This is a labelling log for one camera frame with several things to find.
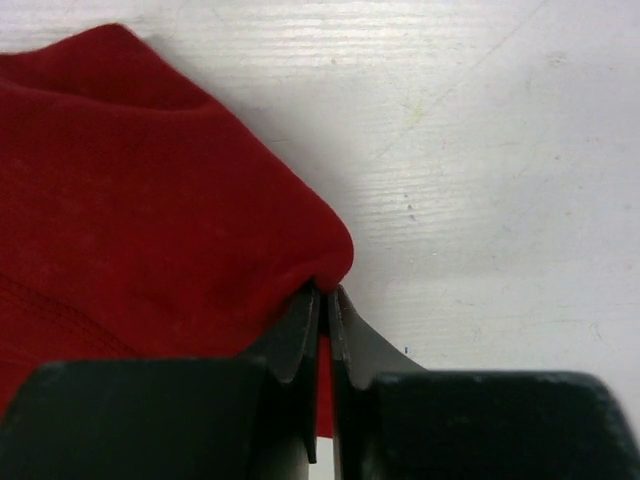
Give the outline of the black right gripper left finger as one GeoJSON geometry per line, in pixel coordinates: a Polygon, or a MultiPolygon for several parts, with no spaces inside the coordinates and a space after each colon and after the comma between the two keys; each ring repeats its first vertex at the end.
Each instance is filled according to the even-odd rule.
{"type": "Polygon", "coordinates": [[[5,479],[305,479],[321,296],[227,358],[51,362],[1,423],[5,479]]]}

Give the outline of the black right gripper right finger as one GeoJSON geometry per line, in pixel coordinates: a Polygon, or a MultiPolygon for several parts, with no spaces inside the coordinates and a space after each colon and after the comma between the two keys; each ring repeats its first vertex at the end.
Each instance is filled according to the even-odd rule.
{"type": "Polygon", "coordinates": [[[635,479],[607,386],[575,371],[428,370],[326,301],[339,479],[635,479]]]}

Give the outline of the dark red t shirt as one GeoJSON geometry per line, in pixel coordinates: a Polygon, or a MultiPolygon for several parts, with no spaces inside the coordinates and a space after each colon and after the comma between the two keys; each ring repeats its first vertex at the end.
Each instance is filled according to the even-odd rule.
{"type": "Polygon", "coordinates": [[[119,24],[1,57],[1,402],[56,360],[226,357],[352,266],[336,213],[119,24]]]}

